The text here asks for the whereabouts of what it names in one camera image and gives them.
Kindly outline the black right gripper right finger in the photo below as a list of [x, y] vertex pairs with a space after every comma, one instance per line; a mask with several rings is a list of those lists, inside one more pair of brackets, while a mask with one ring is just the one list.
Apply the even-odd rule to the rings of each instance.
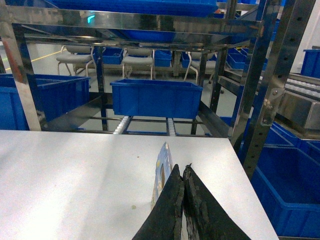
[[184, 215], [190, 240], [248, 240], [229, 217], [191, 165], [183, 172]]

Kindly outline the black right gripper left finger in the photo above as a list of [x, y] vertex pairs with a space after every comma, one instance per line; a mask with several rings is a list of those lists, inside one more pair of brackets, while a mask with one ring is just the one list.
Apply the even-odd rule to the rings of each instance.
[[180, 240], [185, 185], [174, 165], [155, 206], [134, 235], [134, 240]]

